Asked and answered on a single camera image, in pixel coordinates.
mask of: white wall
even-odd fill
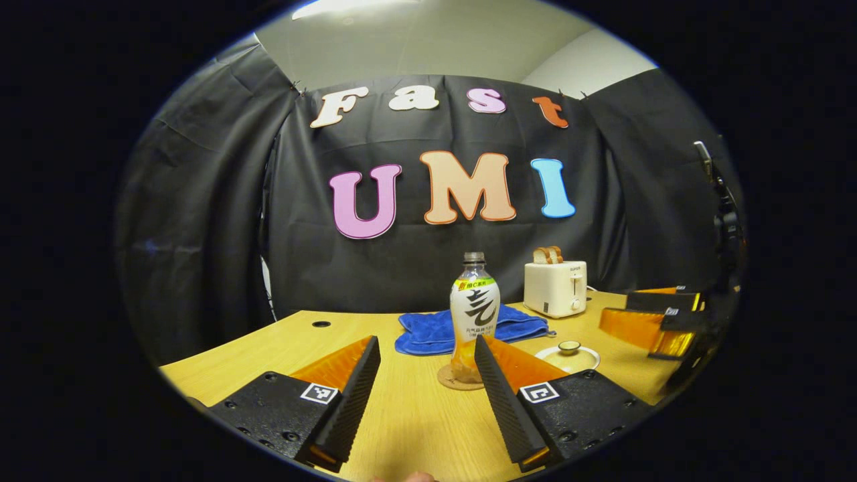
[[[656,69],[649,58],[601,29],[590,30],[536,67],[521,83],[582,99],[628,77]]]

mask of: human hand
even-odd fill
[[[385,482],[384,479],[380,477],[372,478],[372,482]],[[425,472],[414,472],[411,475],[407,476],[403,482],[438,482],[434,476],[430,473]]]

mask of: blue towel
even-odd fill
[[[409,355],[440,355],[452,353],[455,348],[455,332],[449,310],[421,315],[405,313],[399,317],[405,332],[396,340],[396,351]],[[548,331],[548,322],[538,316],[530,316],[504,304],[497,315],[494,337],[508,343],[536,338],[554,332]]]

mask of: wooden table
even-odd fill
[[[625,296],[589,292],[586,312],[548,319],[557,336],[516,342],[537,353],[563,340],[577,340],[601,356],[597,370],[650,404],[665,396],[662,387],[679,362],[647,358],[644,349],[598,329],[601,310],[624,308]],[[518,310],[538,315],[523,304]],[[331,326],[316,328],[315,321]],[[254,333],[207,352],[161,367],[186,396],[210,407],[264,371],[286,375],[367,335],[378,336],[381,367],[350,461],[337,476],[369,481],[373,476],[400,482],[416,470],[445,482],[509,480],[522,474],[509,461],[484,389],[456,391],[437,381],[450,355],[417,357],[396,352],[404,332],[399,314],[300,311]]]

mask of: toaster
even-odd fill
[[[586,310],[586,262],[524,265],[524,306],[551,318]]]

